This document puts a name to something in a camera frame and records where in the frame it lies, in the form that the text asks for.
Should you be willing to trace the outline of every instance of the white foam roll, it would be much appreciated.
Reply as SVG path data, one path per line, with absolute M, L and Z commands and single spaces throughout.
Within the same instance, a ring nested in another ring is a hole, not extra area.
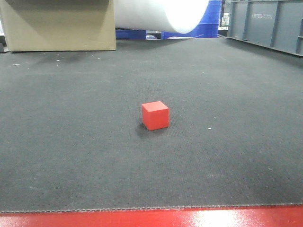
M 202 19 L 208 0 L 114 0 L 117 28 L 188 33 Z

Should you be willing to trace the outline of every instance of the blue plastic crate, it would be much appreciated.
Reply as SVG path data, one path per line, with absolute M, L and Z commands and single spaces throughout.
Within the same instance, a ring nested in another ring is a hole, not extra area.
M 186 34 L 162 32 L 162 39 L 170 37 L 215 38 L 218 36 L 220 13 L 221 0 L 210 0 L 202 20 L 193 31 Z
M 216 38 L 218 36 L 219 24 L 198 25 L 194 30 L 186 34 L 162 32 L 162 39 L 170 37 L 194 37 L 194 38 Z
M 146 39 L 146 30 L 116 29 L 116 39 Z

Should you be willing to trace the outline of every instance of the tan cardboard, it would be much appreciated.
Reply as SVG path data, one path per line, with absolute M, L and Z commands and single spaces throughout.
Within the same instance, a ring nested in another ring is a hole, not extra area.
M 10 51 L 115 50 L 112 0 L 0 0 Z

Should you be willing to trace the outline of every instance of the red surface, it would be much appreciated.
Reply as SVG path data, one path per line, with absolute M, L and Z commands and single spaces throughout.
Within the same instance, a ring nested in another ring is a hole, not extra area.
M 302 227 L 303 206 L 0 214 L 0 227 Z
M 169 126 L 169 108 L 160 101 L 142 104 L 142 120 L 150 131 L 167 128 Z

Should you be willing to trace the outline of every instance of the red table edge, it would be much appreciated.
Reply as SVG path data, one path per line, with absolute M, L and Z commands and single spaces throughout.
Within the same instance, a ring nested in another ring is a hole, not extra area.
M 302 227 L 303 205 L 1 213 L 0 227 Z

